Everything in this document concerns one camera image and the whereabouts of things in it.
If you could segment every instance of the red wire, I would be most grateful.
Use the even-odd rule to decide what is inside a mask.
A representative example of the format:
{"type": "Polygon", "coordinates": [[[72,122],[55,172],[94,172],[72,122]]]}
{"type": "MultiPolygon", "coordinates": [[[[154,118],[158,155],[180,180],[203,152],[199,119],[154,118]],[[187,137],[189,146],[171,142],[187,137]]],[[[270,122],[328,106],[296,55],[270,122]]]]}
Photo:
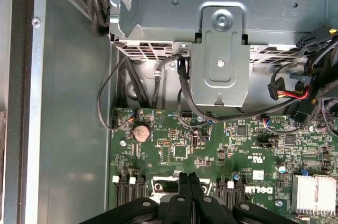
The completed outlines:
{"type": "Polygon", "coordinates": [[[297,96],[295,94],[288,93],[288,92],[283,92],[283,91],[277,91],[277,93],[281,94],[281,95],[286,95],[286,96],[294,97],[294,98],[299,99],[299,100],[303,100],[303,99],[307,98],[307,96],[308,96],[308,89],[306,90],[306,92],[305,92],[305,94],[303,96],[297,96]]]}

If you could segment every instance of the motherboard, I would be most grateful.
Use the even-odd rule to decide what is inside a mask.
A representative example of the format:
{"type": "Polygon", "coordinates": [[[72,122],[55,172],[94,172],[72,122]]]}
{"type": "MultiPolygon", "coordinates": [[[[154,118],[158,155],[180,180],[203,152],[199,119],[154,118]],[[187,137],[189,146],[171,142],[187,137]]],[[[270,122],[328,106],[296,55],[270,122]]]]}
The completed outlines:
{"type": "MultiPolygon", "coordinates": [[[[201,122],[192,112],[187,124],[201,122]]],[[[337,130],[335,117],[328,118],[337,130]]],[[[133,199],[178,192],[179,173],[195,172],[205,195],[228,208],[258,204],[300,223],[338,223],[338,138],[318,115],[304,130],[289,116],[264,115],[229,123],[185,127],[176,111],[116,108],[110,150],[109,208],[133,199]]]]}

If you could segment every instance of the green circuit board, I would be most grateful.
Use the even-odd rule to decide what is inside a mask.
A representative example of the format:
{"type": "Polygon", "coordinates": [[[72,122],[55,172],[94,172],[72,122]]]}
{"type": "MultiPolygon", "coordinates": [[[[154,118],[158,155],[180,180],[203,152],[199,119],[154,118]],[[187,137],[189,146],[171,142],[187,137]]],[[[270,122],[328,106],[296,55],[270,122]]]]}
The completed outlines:
{"type": "MultiPolygon", "coordinates": [[[[278,136],[266,131],[261,117],[196,129],[179,123],[176,111],[116,108],[113,114],[115,123],[130,121],[111,136],[110,209],[141,195],[157,199],[164,190],[175,190],[172,182],[180,172],[195,172],[207,195],[219,197],[222,182],[237,176],[239,180],[234,181],[246,186],[241,194],[245,200],[300,223],[338,223],[335,217],[314,214],[310,221],[302,221],[291,209],[294,174],[338,178],[338,138],[316,132],[320,118],[314,120],[312,128],[278,136]],[[145,142],[133,136],[139,125],[149,128],[150,137],[145,142]],[[138,177],[137,182],[142,183],[133,193],[121,184],[129,176],[138,177]]],[[[184,116],[188,124],[198,123],[195,115],[184,116]]],[[[273,129],[292,129],[288,116],[269,115],[266,121],[273,129]]]]}

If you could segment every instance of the mounting hole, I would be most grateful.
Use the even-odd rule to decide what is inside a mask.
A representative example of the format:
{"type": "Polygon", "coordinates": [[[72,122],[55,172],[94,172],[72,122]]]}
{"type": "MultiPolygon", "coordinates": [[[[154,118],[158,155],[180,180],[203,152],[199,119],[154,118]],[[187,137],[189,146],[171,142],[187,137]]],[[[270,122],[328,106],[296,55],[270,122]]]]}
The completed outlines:
{"type": "Polygon", "coordinates": [[[224,61],[223,60],[219,60],[219,61],[217,61],[217,66],[219,67],[219,68],[222,68],[222,67],[224,67],[224,61]]]}
{"type": "Polygon", "coordinates": [[[173,6],[177,6],[179,4],[179,0],[173,0],[171,1],[171,4],[173,4],[173,6]]]}

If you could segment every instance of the heatsink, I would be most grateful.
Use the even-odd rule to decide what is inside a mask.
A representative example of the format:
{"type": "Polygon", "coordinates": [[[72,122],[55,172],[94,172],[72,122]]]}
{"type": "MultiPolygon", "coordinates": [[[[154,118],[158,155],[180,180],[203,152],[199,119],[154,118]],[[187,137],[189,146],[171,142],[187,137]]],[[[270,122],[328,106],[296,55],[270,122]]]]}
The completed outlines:
{"type": "Polygon", "coordinates": [[[294,175],[292,207],[297,214],[335,215],[336,180],[325,176],[294,175]]]}

